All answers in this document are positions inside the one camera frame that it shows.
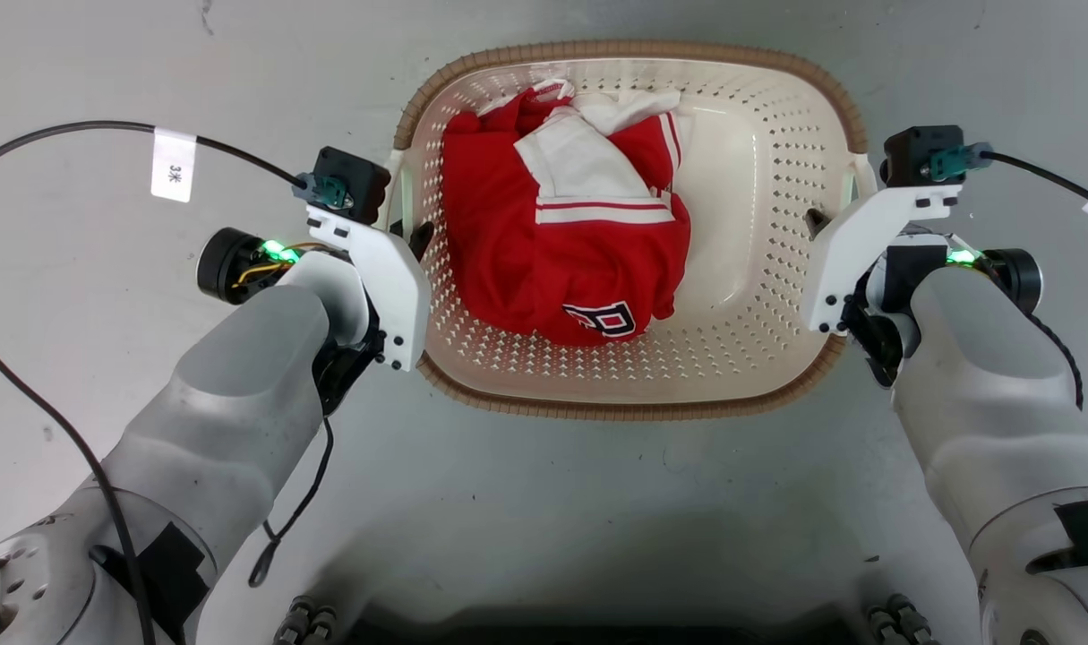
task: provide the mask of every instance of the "red fabric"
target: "red fabric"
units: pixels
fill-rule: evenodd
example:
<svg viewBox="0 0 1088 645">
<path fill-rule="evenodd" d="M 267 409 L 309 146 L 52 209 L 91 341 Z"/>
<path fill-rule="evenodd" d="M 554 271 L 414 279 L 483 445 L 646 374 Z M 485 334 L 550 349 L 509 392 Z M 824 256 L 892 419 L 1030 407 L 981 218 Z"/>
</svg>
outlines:
<svg viewBox="0 0 1088 645">
<path fill-rule="evenodd" d="M 445 131 L 442 191 L 458 294 L 475 318 L 508 332 L 539 331 L 565 346 L 632 338 L 652 318 L 675 311 L 690 216 L 679 197 L 670 196 L 675 221 L 667 223 L 536 225 L 539 185 L 514 144 L 569 100 L 539 102 L 534 96 L 526 91 L 482 117 L 457 114 Z M 658 119 L 609 139 L 648 187 L 665 189 L 676 169 Z M 621 325 L 613 310 L 618 302 L 626 302 L 634 323 L 618 327 L 630 330 L 626 335 L 613 332 Z"/>
</svg>

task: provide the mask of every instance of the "basket handle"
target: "basket handle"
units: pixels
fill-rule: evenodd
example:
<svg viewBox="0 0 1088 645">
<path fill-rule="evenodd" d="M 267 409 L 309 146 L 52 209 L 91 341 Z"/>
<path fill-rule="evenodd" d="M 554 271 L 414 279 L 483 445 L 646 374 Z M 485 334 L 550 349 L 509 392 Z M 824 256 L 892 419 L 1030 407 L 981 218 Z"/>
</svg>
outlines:
<svg viewBox="0 0 1088 645">
<path fill-rule="evenodd" d="M 387 162 L 384 162 L 384 170 L 388 171 L 392 179 L 384 187 L 384 201 L 381 203 L 381 216 L 376 219 L 376 228 L 387 231 L 392 227 L 392 199 L 396 195 L 397 187 L 400 189 L 400 224 L 404 240 L 412 235 L 412 172 L 404 163 L 405 150 L 393 150 L 388 154 Z"/>
<path fill-rule="evenodd" d="M 875 195 L 877 191 L 878 179 L 870 165 L 870 159 L 865 154 L 855 154 L 842 173 L 842 210 L 845 210 L 852 201 Z"/>
</svg>

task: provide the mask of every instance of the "red and white clothing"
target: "red and white clothing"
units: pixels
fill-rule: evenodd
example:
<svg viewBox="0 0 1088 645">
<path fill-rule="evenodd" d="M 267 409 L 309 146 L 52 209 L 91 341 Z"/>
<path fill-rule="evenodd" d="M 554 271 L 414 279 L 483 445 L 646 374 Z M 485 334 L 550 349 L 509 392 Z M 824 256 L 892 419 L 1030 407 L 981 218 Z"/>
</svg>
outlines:
<svg viewBox="0 0 1088 645">
<path fill-rule="evenodd" d="M 691 240 L 687 209 L 670 193 L 682 141 L 673 113 L 604 136 L 569 102 L 529 89 L 448 123 L 446 234 L 458 294 L 475 318 L 595 346 L 675 311 Z"/>
</svg>

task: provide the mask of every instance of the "red garment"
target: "red garment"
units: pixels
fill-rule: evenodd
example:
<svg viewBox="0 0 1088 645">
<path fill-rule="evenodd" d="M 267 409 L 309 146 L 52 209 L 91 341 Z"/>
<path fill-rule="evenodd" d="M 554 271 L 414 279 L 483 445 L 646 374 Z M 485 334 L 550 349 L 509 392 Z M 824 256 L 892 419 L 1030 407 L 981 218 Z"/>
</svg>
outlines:
<svg viewBox="0 0 1088 645">
<path fill-rule="evenodd" d="M 458 114 L 445 131 L 443 203 L 458 294 L 475 318 L 509 332 L 539 331 L 565 346 L 632 338 L 652 318 L 673 313 L 690 245 L 687 209 L 662 193 L 682 154 L 675 119 L 656 115 L 611 135 L 618 160 L 583 154 L 580 138 L 571 164 L 564 150 L 548 158 L 556 186 L 571 184 L 565 166 L 592 173 L 593 185 L 594 169 L 611 164 L 609 172 L 638 172 L 662 199 L 571 196 L 551 183 L 541 190 L 514 147 L 569 102 L 534 97 L 526 91 L 482 117 Z"/>
</svg>

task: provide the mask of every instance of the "perforated basket wall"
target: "perforated basket wall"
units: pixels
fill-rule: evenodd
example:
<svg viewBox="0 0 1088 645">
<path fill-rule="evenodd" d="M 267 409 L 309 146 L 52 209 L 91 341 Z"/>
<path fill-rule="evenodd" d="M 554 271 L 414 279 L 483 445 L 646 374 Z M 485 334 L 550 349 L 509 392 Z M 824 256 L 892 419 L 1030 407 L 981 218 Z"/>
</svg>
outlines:
<svg viewBox="0 0 1088 645">
<path fill-rule="evenodd" d="M 691 253 L 673 318 L 630 343 L 555 347 L 468 313 L 453 283 L 441 208 L 448 120 L 543 78 L 580 91 L 683 94 L 695 120 L 676 191 Z M 423 265 L 433 283 L 421 371 L 454 399 L 518 414 L 667 420 L 764 412 L 830 370 L 838 336 L 798 319 L 809 234 L 802 216 L 850 199 L 862 121 L 842 86 L 789 53 L 653 41 L 532 45 L 470 53 L 418 90 L 397 126 L 408 224 L 437 225 Z"/>
</svg>

